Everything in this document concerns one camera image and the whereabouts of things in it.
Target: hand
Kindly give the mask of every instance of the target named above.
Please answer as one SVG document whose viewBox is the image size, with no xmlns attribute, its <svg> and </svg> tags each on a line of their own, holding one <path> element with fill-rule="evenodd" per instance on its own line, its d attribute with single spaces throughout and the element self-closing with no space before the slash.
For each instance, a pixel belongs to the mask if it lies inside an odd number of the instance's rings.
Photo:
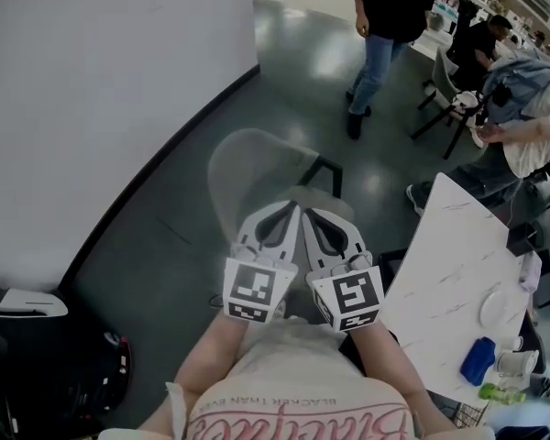
<svg viewBox="0 0 550 440">
<path fill-rule="evenodd" d="M 485 143 L 501 143 L 506 139 L 505 131 L 497 124 L 490 122 L 483 128 L 478 128 L 477 135 Z"/>
<path fill-rule="evenodd" d="M 369 19 L 364 14 L 357 15 L 357 33 L 363 38 L 369 35 Z"/>
</svg>

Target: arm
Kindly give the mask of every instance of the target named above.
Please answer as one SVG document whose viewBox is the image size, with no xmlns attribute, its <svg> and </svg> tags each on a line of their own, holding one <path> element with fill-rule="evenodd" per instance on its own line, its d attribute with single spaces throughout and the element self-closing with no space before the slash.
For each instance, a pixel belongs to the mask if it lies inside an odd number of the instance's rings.
<svg viewBox="0 0 550 440">
<path fill-rule="evenodd" d="M 355 9 L 357 10 L 357 33 L 366 38 L 369 35 L 369 19 L 365 14 L 365 4 L 362 0 L 355 0 Z"/>
<path fill-rule="evenodd" d="M 384 381 L 419 417 L 426 435 L 457 428 L 435 407 L 410 359 L 381 322 L 350 332 L 369 378 Z"/>
<path fill-rule="evenodd" d="M 486 124 L 477 134 L 486 143 L 534 143 L 550 140 L 550 124 L 547 118 L 525 121 L 509 130 Z"/>
<path fill-rule="evenodd" d="M 174 383 L 183 389 L 188 416 L 200 396 L 223 380 L 234 366 L 247 328 L 248 322 L 220 312 L 181 364 Z M 166 398 L 139 430 L 173 435 L 171 417 L 170 400 Z"/>
<path fill-rule="evenodd" d="M 477 58 L 477 62 L 485 67 L 487 70 L 493 64 L 493 60 L 487 57 L 485 52 L 483 52 L 482 50 L 475 49 L 475 57 Z"/>
</svg>

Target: white table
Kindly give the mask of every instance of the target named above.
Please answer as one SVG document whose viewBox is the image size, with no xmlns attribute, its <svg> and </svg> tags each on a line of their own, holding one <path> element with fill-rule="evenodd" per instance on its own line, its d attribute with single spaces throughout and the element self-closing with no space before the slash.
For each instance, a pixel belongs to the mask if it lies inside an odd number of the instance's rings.
<svg viewBox="0 0 550 440">
<path fill-rule="evenodd" d="M 434 6 L 432 6 L 432 13 L 441 15 L 444 19 L 447 19 L 451 23 L 458 23 L 458 13 L 454 15 L 448 11 L 449 9 L 450 6 L 446 4 L 439 4 L 437 2 L 434 2 Z"/>
<path fill-rule="evenodd" d="M 508 228 L 440 173 L 423 218 L 381 310 L 426 389 L 476 408 L 479 388 L 459 370 L 476 339 L 516 337 L 528 304 L 519 285 L 523 258 L 507 248 Z M 499 327 L 483 328 L 479 310 L 495 289 L 507 295 Z M 485 383 L 499 383 L 491 367 Z"/>
</svg>

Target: white t-shirt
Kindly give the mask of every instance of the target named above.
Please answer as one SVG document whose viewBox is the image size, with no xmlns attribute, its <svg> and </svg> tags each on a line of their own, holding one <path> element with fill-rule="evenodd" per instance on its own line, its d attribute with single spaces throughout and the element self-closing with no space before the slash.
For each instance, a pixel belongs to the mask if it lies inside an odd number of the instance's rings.
<svg viewBox="0 0 550 440">
<path fill-rule="evenodd" d="M 550 85 L 536 95 L 522 113 L 534 118 L 547 117 L 550 124 Z M 503 151 L 513 174 L 518 178 L 525 178 L 550 161 L 550 140 L 535 143 L 508 143 L 503 145 Z"/>
<path fill-rule="evenodd" d="M 308 325 L 295 318 L 273 321 L 263 328 L 246 342 L 243 347 L 246 354 L 228 377 L 198 400 L 185 438 L 422 438 L 415 432 L 412 414 L 403 397 L 385 383 L 363 378 L 338 352 L 339 340 L 330 335 L 327 326 Z M 168 387 L 174 437 L 182 438 L 185 405 L 181 389 L 170 384 Z M 128 438 L 159 437 L 122 430 L 107 431 L 100 436 L 101 440 Z M 479 427 L 425 438 L 495 437 L 489 428 Z"/>
</svg>

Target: green bottle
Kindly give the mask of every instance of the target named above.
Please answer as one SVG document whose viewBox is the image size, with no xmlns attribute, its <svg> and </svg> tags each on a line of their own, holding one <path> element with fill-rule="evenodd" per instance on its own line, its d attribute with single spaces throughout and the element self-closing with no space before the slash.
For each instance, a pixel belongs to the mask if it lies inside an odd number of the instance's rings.
<svg viewBox="0 0 550 440">
<path fill-rule="evenodd" d="M 515 388 L 500 388 L 493 383 L 485 383 L 481 386 L 478 396 L 481 400 L 493 400 L 508 406 L 525 401 L 525 393 L 519 392 Z"/>
</svg>

